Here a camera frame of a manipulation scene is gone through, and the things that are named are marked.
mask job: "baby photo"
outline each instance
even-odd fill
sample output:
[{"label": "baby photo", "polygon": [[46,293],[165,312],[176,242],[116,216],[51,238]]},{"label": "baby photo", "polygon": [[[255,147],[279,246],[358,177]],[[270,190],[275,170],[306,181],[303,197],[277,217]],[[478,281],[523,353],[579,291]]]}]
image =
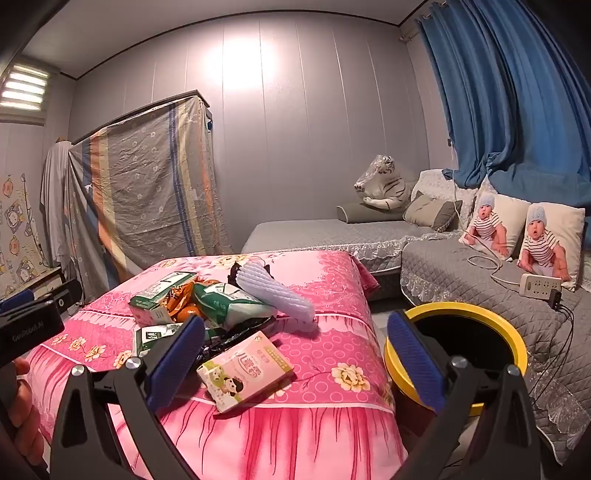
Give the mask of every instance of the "baby photo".
[{"label": "baby photo", "polygon": [[509,256],[507,248],[507,229],[501,218],[494,212],[495,195],[483,193],[476,205],[476,215],[468,226],[467,233],[460,238],[465,245],[477,246],[483,243],[501,257]]},{"label": "baby photo", "polygon": [[527,212],[525,238],[517,265],[529,273],[569,281],[566,251],[546,228],[546,223],[544,207],[533,205]]}]

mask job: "blue gripper pad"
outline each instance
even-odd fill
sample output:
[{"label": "blue gripper pad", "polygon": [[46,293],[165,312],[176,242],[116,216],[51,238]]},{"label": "blue gripper pad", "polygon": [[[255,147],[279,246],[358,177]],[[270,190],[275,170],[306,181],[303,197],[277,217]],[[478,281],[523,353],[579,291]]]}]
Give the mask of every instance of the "blue gripper pad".
[{"label": "blue gripper pad", "polygon": [[150,393],[146,398],[148,408],[156,413],[159,408],[168,407],[195,358],[205,342],[205,324],[198,316],[193,316],[174,334],[172,344],[158,363],[154,372],[146,379]]},{"label": "blue gripper pad", "polygon": [[400,312],[390,314],[388,340],[423,404],[439,412],[446,402],[445,379],[415,331],[406,315]]}]

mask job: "white wall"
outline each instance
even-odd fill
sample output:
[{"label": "white wall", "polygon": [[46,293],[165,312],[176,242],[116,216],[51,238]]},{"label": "white wall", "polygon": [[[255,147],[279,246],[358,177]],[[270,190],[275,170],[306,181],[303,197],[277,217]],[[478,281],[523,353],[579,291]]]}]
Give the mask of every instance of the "white wall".
[{"label": "white wall", "polygon": [[380,153],[418,173],[427,137],[396,27],[276,12],[186,27],[134,47],[76,84],[70,136],[198,89],[213,114],[216,180],[239,250],[261,222],[335,218]]},{"label": "white wall", "polygon": [[449,131],[443,103],[423,40],[419,35],[415,35],[407,43],[407,48],[423,104],[429,146],[429,166],[430,168],[457,168],[457,162],[452,156],[452,148],[447,144]]},{"label": "white wall", "polygon": [[75,84],[74,80],[63,75],[56,76],[50,92],[45,127],[0,123],[0,185],[9,175],[16,185],[21,174],[25,174],[30,207],[46,254],[49,250],[40,211],[41,176],[50,146],[57,137],[68,137]]}]

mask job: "yellow rim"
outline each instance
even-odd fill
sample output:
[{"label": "yellow rim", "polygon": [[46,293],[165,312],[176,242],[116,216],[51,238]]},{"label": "yellow rim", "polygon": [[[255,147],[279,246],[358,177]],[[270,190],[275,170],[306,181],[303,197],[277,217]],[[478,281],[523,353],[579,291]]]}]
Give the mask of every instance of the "yellow rim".
[{"label": "yellow rim", "polygon": [[[426,303],[425,305],[420,305],[407,310],[406,314],[412,322],[416,322],[422,318],[434,314],[461,315],[463,317],[468,317],[473,320],[477,320],[478,322],[482,322],[499,333],[499,335],[505,339],[507,345],[509,345],[509,348],[511,348],[511,351],[513,352],[515,365],[519,367],[522,375],[525,373],[525,369],[527,368],[527,350],[525,349],[525,343],[521,338],[521,335],[519,335],[513,325],[507,322],[503,317],[500,317],[490,310],[483,309],[482,307],[478,307],[476,305],[470,305],[469,303],[438,301],[434,303]],[[384,361],[386,363],[388,373],[398,388],[407,397],[412,398],[415,402],[423,405],[425,408],[429,408],[423,404],[423,402],[421,402],[420,398],[418,397],[417,391],[408,377],[406,370],[402,366],[402,363],[400,363],[400,359],[394,351],[394,347],[392,347],[390,340],[387,340],[386,345],[384,346]],[[480,415],[482,407],[482,403],[474,403],[470,409],[470,415]]]}]

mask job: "pink snack box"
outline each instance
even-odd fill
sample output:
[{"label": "pink snack box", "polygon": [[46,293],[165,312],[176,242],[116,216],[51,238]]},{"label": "pink snack box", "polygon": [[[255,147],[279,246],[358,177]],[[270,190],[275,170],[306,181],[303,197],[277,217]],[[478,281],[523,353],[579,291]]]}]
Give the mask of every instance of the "pink snack box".
[{"label": "pink snack box", "polygon": [[197,369],[220,412],[245,402],[292,372],[293,366],[261,332]]}]

